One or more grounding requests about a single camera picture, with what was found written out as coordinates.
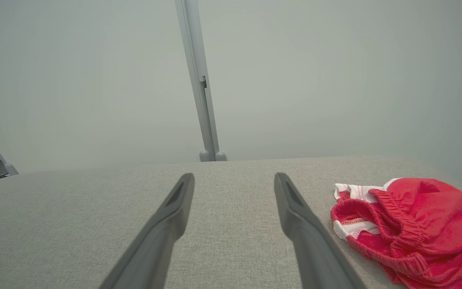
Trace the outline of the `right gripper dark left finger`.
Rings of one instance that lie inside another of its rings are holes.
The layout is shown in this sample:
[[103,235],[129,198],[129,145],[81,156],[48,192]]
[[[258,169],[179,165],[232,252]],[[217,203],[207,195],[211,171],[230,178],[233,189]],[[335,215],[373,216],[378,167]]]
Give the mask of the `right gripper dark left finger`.
[[183,174],[99,289],[163,289],[174,244],[187,227],[195,177]]

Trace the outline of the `red shorts white stripe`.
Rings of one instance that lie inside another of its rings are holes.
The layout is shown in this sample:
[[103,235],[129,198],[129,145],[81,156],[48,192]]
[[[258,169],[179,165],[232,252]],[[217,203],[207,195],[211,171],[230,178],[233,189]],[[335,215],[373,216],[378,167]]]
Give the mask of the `red shorts white stripe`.
[[462,289],[462,191],[436,179],[336,183],[332,229],[409,289]]

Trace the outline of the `grey partition post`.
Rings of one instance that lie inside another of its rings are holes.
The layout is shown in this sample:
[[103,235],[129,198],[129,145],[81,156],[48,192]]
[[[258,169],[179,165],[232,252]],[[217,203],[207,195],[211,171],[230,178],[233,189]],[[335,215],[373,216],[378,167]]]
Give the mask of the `grey partition post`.
[[200,161],[226,161],[220,150],[198,0],[174,0],[204,149]]

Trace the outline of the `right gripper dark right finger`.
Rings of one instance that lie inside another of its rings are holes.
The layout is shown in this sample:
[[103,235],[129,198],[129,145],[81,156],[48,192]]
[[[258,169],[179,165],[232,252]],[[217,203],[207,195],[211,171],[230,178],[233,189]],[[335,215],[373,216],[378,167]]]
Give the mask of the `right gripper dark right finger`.
[[287,174],[275,174],[274,190],[281,228],[293,242],[303,289],[366,289]]

